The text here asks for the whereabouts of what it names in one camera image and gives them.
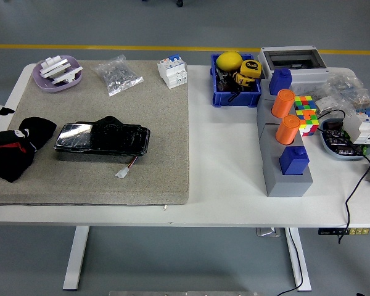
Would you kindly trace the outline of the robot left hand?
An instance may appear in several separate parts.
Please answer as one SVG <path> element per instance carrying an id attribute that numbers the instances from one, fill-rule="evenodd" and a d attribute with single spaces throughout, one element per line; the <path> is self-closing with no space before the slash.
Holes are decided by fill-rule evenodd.
<path id="1" fill-rule="evenodd" d="M 0 105 L 0 118 L 14 112 L 14 110 Z M 18 143 L 22 139 L 26 139 L 28 135 L 29 131 L 27 129 L 0 131 L 0 146 Z"/>

